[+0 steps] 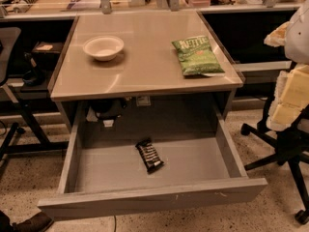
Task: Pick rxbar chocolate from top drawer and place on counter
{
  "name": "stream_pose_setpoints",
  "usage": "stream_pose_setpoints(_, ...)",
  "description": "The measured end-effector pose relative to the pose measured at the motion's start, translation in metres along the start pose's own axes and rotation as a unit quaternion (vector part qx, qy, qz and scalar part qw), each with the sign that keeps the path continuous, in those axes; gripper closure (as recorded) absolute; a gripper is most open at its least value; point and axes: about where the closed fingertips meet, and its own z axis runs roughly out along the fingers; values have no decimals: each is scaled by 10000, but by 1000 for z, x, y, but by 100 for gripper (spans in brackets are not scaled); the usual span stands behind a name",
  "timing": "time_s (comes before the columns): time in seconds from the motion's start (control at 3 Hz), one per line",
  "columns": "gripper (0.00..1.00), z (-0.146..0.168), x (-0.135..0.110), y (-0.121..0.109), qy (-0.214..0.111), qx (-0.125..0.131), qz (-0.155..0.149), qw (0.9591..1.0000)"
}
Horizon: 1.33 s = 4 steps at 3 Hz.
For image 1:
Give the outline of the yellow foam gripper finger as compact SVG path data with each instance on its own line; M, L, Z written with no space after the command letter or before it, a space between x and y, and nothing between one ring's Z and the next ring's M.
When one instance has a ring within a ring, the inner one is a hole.
M297 64L290 72L281 71L275 86L267 127L273 131L289 128L309 104L309 66Z
M264 39L264 44L272 47L284 46L286 42L286 32L289 22L285 22L268 34Z

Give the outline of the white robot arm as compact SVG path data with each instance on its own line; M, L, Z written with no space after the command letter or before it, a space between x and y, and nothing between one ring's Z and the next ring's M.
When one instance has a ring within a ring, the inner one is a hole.
M288 22L264 39L269 46L283 46L285 56L296 63L289 72L281 71L275 86L274 101L267 115L267 127L274 131L289 128L309 104L309 0Z

